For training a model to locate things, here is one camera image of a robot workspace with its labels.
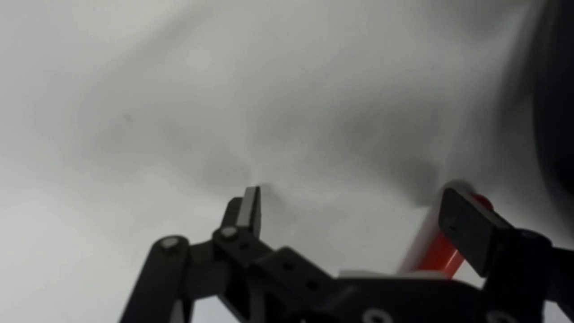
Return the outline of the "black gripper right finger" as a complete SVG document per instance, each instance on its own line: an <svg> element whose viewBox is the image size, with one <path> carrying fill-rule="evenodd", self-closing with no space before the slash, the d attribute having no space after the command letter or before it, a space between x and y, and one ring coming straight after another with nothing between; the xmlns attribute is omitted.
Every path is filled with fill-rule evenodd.
<svg viewBox="0 0 574 323"><path fill-rule="evenodd" d="M447 187L440 200L440 230L485 279L479 295L488 323L542 323L555 304L574 322L574 252L546 235L515 228L487 198Z"/></svg>

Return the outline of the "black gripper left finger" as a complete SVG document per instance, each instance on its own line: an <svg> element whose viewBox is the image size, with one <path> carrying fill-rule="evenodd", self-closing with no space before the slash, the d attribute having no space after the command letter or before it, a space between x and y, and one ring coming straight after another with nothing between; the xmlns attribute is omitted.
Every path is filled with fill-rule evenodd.
<svg viewBox="0 0 574 323"><path fill-rule="evenodd" d="M250 320L248 287L234 280L221 243L261 235L261 189L234 198L212 239L191 244L183 235L157 241L119 323L191 323L198 300L218 296L239 322Z"/></svg>

